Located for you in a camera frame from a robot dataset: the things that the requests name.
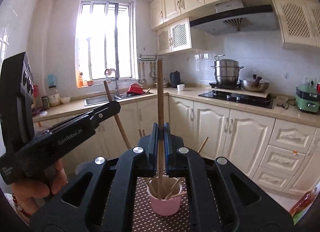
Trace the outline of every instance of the human hand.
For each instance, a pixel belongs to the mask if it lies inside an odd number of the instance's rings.
[[[56,176],[51,183],[51,192],[57,194],[58,191],[67,184],[67,176],[63,169],[61,159],[59,159],[54,166],[56,168]],[[12,191],[20,206],[30,215],[39,209],[39,206],[36,204],[33,197],[44,198],[50,193],[50,189],[47,185],[31,178],[24,178],[13,183]]]

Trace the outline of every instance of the pink bucket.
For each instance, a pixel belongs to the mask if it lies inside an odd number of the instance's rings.
[[[163,177],[164,188],[166,191],[170,190],[170,188],[177,181],[177,178],[169,178],[168,176],[162,176],[162,177]],[[153,181],[151,181],[151,184],[153,184],[155,186],[155,188],[157,188],[157,180],[155,180],[154,183],[152,183],[152,182]],[[180,183],[178,183],[175,186],[175,188],[173,188],[173,190],[174,190],[175,195],[178,193],[181,193],[182,192],[182,185]],[[147,191],[148,191],[148,196],[150,199],[150,206],[156,214],[158,214],[160,216],[171,216],[179,210],[182,196],[178,196],[178,197],[168,199],[168,200],[161,200],[161,199],[154,197],[151,194],[148,186],[147,186]]]

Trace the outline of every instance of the range hood vent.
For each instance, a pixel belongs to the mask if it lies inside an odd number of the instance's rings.
[[[212,14],[191,21],[190,27],[212,35],[279,29],[271,5],[250,6]]]

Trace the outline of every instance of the countertop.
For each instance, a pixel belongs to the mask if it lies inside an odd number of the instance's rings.
[[[215,106],[221,106],[221,107],[230,108],[234,110],[245,111],[248,113],[269,116],[269,117],[292,121],[300,124],[320,127],[320,114],[311,114],[311,113],[301,112],[296,106],[289,106],[289,108],[286,110],[282,107],[276,106],[275,100],[274,100],[273,108],[266,109],[266,108],[251,106],[251,105],[245,105],[241,103],[199,97],[199,94],[206,93],[209,90],[210,88],[199,88],[199,87],[186,87],[184,91],[177,91],[177,89],[175,88],[164,88],[164,95],[183,98],[183,99],[189,99],[189,100],[198,101],[201,103],[207,103]],[[152,92],[152,94],[150,95],[122,99],[122,100],[118,100],[118,102],[121,105],[124,105],[128,103],[143,101],[143,100],[157,97],[156,88],[151,89],[150,92]],[[33,122],[84,113],[102,104],[103,103],[85,107],[84,99],[71,101],[68,104],[50,108],[46,116],[35,116],[33,118]]]

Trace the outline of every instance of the polka dot tablecloth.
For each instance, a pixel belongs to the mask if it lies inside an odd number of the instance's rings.
[[[183,191],[186,190],[185,180],[181,181]],[[181,206],[177,213],[163,217],[153,212],[149,204],[147,184],[138,178],[133,213],[133,232],[184,232],[191,231],[189,223],[189,207],[186,195],[181,198]]]

